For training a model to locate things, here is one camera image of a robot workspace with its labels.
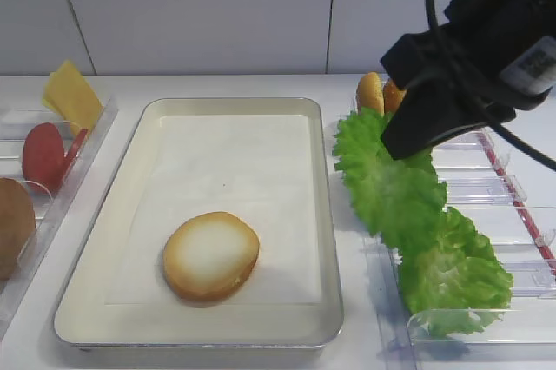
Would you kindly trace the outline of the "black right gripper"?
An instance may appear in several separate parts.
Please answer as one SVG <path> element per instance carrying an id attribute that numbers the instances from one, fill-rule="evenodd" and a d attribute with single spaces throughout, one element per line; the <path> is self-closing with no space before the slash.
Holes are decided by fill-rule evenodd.
<path id="1" fill-rule="evenodd" d="M 402 35 L 381 59 L 407 93 L 381 134 L 395 160 L 541 105 L 555 84 L 555 0 L 452 0 L 447 22 Z"/>

